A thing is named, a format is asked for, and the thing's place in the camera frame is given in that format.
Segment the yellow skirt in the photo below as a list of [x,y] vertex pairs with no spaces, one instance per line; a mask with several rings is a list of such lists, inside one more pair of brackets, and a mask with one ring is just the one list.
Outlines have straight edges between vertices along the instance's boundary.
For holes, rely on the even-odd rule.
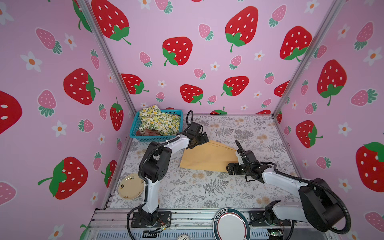
[[237,151],[216,141],[209,141],[193,149],[184,151],[180,167],[190,170],[202,170],[227,173],[226,167],[238,163]]

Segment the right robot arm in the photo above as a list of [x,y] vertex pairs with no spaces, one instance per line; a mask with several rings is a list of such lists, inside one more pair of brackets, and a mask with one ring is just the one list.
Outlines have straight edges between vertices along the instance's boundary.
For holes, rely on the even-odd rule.
[[347,234],[352,219],[347,206],[320,178],[306,180],[278,170],[275,163],[259,162],[254,153],[238,149],[237,163],[226,167],[229,175],[245,176],[247,182],[258,181],[283,189],[299,198],[299,202],[273,201],[264,210],[264,220],[269,225],[283,220],[309,223],[320,232],[331,231]]

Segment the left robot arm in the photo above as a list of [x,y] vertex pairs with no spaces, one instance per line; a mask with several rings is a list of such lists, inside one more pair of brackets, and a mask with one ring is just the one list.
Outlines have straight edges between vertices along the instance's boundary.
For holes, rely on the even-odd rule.
[[139,178],[145,183],[144,201],[138,208],[138,213],[147,225],[152,226],[157,222],[160,181],[167,174],[172,154],[208,143],[208,136],[203,129],[202,125],[191,122],[174,138],[149,144],[138,172]]

